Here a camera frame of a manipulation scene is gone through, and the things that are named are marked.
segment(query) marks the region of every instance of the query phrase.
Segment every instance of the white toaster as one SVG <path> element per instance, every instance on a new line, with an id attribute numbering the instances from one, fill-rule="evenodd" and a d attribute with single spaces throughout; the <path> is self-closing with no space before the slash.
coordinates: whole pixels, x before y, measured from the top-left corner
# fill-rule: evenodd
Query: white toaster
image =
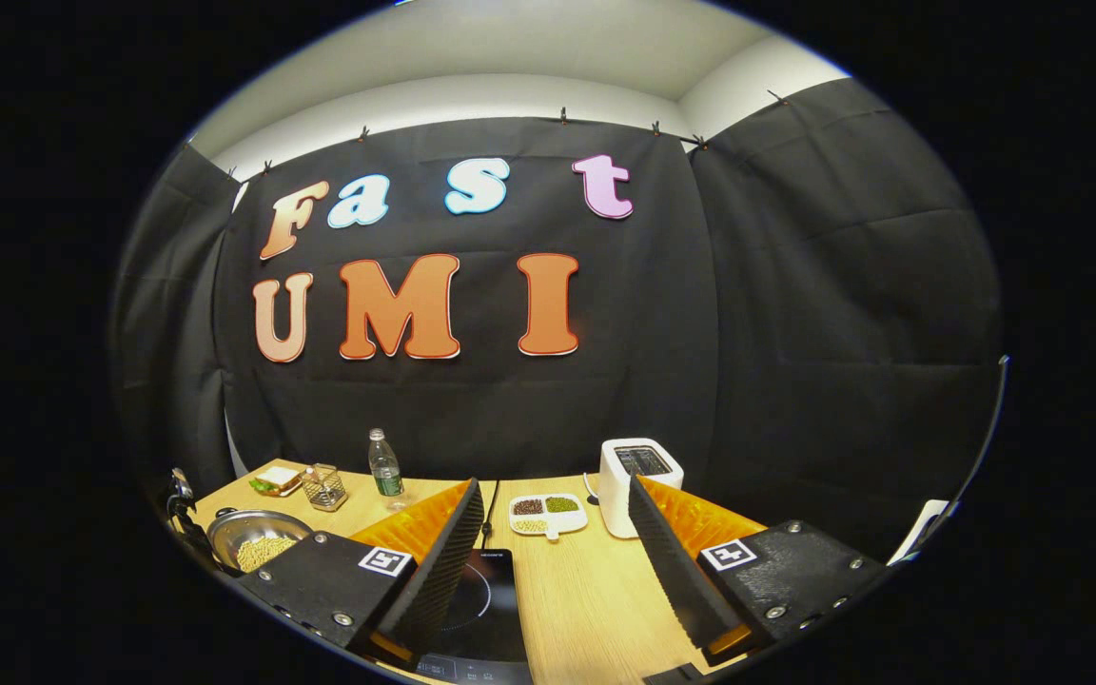
<path id="1" fill-rule="evenodd" d="M 597 495 L 603 523 L 615 537 L 637 536 L 628 517 L 628 482 L 633 473 L 683 490 L 683 469 L 651 438 L 623 437 L 603 443 Z"/>

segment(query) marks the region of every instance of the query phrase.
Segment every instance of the orange letter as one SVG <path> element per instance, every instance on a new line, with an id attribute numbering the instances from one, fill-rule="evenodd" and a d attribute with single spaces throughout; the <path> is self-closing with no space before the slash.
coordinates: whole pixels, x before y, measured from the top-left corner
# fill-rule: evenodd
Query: orange letter
<path id="1" fill-rule="evenodd" d="M 346 326 L 341 356 L 369 359 L 375 343 L 366 334 L 366 322 L 375 331 L 384 354 L 396 355 L 404 328 L 415 319 L 404 352 L 413 359 L 445 359 L 459 354 L 458 340 L 450 336 L 450 277 L 459 271 L 454 255 L 425 255 L 413 262 L 400 295 L 374 260 L 350 262 L 341 267 L 349 290 Z"/>
<path id="2" fill-rule="evenodd" d="M 295 229 L 307 226 L 307 220 L 312 218 L 312 201 L 323 199 L 328 195 L 328 182 L 321 181 L 316 185 L 308 185 L 301 191 L 292 192 L 285 198 L 281 198 L 273 204 L 273 226 L 270 226 L 270 241 L 261 248 L 261 259 L 269 260 L 270 256 L 279 255 L 286 250 L 295 247 Z"/>
<path id="3" fill-rule="evenodd" d="M 277 281 L 262 281 L 252 287 L 256 300 L 256 347 L 271 363 L 292 363 L 304 354 L 307 342 L 307 289 L 312 286 L 312 274 L 296 273 L 286 279 L 290 293 L 290 334 L 278 340 L 273 333 L 273 299 L 277 295 Z"/>
<path id="4" fill-rule="evenodd" d="M 518 270 L 527 274 L 527 334 L 518 340 L 524 355 L 567 355 L 578 350 L 569 331 L 569 277 L 578 260 L 567 255 L 526 255 Z"/>

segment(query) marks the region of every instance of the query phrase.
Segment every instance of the white ceiling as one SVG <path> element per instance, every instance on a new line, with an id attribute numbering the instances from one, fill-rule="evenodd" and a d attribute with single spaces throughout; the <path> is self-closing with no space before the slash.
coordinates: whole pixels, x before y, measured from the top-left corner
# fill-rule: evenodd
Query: white ceiling
<path id="1" fill-rule="evenodd" d="M 202 122 L 213 157 L 296 112 L 414 79 L 526 73 L 677 101 L 769 31 L 699 0 L 414 0 L 344 26 Z"/>

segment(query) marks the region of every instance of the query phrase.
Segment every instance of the blue letter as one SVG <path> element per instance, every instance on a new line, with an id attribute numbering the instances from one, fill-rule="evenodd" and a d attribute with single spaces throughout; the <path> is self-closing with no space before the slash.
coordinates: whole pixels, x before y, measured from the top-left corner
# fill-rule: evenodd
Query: blue letter
<path id="1" fill-rule="evenodd" d="M 384 218 L 387 214 L 387 190 L 391 181 L 384 174 L 364 175 L 341 190 L 340 203 L 328 213 L 328 225 L 332 228 L 344 228 L 361 222 L 370 225 Z"/>
<path id="2" fill-rule="evenodd" d="M 464 160 L 447 172 L 447 209 L 453 214 L 491 213 L 505 199 L 505 184 L 510 164 L 500 157 Z"/>

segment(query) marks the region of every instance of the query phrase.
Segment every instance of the black curtain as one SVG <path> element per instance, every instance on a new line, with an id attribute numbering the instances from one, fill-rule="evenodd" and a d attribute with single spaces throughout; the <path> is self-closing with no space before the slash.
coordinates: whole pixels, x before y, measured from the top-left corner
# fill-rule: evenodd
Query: black curtain
<path id="1" fill-rule="evenodd" d="M 573 162 L 612 156 L 630 181 L 623 220 L 587 208 Z M 509 162 L 503 203 L 452 214 L 448 170 L 475 157 Z M 384 174 L 387 214 L 331 228 L 328 213 L 354 179 Z M 328 182 L 287 252 L 260 259 L 275 201 Z M 574 256 L 569 326 L 573 354 L 530 357 L 527 285 L 518 256 Z M 346 334 L 341 267 L 381 265 L 393 292 L 418 256 L 448 253 L 450 324 L 460 352 L 414 359 L 400 349 L 370 359 L 339 354 Z M 708 463 L 717 400 L 718 312 L 712 254 L 682 145 L 606 123 L 500 118 L 435 123 L 351 140 L 249 180 L 222 242 L 214 334 L 222 355 L 231 437 L 249 468 L 286 455 L 365 469 L 369 429 L 386 430 L 409 477 L 535 478 L 594 472 L 603 439 L 649 436 L 693 477 Z M 288 364 L 256 345 L 252 286 L 312 273 L 307 342 Z M 288 333 L 278 292 L 275 334 Z M 404 340 L 408 341 L 408 331 Z"/>
<path id="2" fill-rule="evenodd" d="M 155 183 L 123 250 L 109 347 L 123 435 L 148 491 L 173 467 L 195 493 L 235 480 L 213 346 L 214 270 L 240 184 L 182 148 Z"/>
<path id="3" fill-rule="evenodd" d="M 718 406 L 700 494 L 887 559 L 956 494 L 993 407 L 1000 295 L 940 159 L 853 79 L 690 152 L 718 279 Z"/>

